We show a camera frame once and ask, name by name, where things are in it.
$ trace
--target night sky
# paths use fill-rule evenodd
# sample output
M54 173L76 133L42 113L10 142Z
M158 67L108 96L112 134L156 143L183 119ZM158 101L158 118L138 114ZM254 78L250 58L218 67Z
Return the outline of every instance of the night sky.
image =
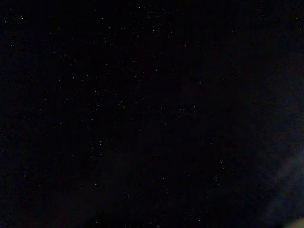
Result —
M0 228L304 216L304 4L251 2L2 1Z

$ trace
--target dark sky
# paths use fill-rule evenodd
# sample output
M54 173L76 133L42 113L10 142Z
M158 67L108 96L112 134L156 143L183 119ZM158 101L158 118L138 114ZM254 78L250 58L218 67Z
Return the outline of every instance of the dark sky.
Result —
M0 227L299 216L264 214L304 144L304 5L251 2L2 1Z

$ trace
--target starry sky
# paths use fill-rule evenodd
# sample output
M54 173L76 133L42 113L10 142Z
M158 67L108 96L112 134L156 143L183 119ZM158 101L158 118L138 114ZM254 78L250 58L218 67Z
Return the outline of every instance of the starry sky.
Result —
M0 227L263 227L303 146L302 1L0 7Z

